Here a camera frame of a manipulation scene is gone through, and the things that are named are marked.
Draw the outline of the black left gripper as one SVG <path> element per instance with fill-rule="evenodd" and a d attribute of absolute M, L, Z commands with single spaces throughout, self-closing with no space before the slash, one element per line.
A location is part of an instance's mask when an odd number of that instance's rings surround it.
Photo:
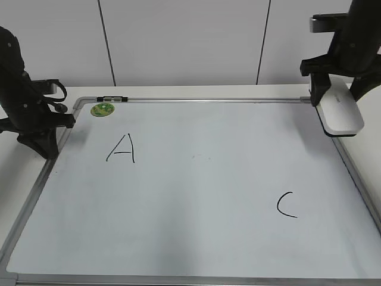
<path fill-rule="evenodd" d="M 75 119 L 62 104 L 64 99 L 46 97 L 25 71 L 18 39 L 1 28 L 1 132 L 19 134 L 17 141 L 44 159 L 58 157 L 57 127 L 72 128 Z"/>

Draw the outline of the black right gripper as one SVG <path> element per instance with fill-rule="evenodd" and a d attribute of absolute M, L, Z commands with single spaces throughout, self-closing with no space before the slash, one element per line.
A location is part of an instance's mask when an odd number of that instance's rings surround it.
<path fill-rule="evenodd" d="M 376 87 L 373 73 L 380 72 L 380 1 L 352 1 L 347 14 L 343 28 L 333 32 L 327 54 L 301 61 L 301 74 L 310 74 L 312 106 L 330 89 L 328 74 L 356 77 L 350 87 L 355 101 Z"/>

